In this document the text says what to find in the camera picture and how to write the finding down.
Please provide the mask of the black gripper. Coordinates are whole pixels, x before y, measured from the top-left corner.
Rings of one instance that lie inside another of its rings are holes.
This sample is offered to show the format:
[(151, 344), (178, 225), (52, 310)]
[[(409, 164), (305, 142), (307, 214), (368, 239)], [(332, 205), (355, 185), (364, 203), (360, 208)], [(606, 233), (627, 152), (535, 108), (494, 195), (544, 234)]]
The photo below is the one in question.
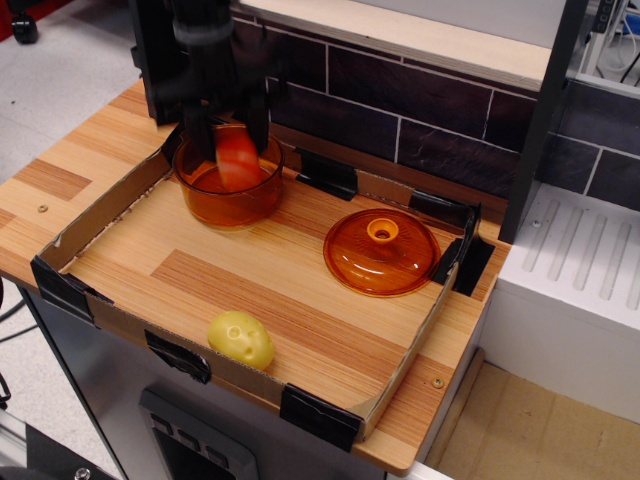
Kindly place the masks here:
[[(244, 120), (257, 151), (269, 141), (269, 110), (276, 92), (268, 80), (287, 80), (288, 65), (266, 39), (231, 37), (207, 46), (189, 46), (186, 65), (156, 84), (152, 98), (167, 104), (205, 105), (211, 112), (230, 112)], [(215, 142), (207, 114), (184, 110), (189, 139), (205, 160), (215, 159)]]

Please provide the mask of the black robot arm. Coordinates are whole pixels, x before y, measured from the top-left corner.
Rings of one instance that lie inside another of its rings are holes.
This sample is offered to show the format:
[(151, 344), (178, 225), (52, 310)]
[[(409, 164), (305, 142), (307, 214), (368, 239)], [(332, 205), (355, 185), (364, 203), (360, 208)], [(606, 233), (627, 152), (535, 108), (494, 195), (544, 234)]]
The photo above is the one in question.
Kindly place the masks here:
[(216, 141), (209, 126), (215, 114), (235, 112), (258, 152), (269, 139), (269, 110), (277, 97), (267, 79), (286, 85), (284, 63), (272, 57), (268, 42), (247, 43), (235, 31), (229, 1), (173, 1), (172, 26), (188, 56), (185, 70), (155, 90), (162, 101), (181, 107), (182, 122), (199, 152), (214, 157)]

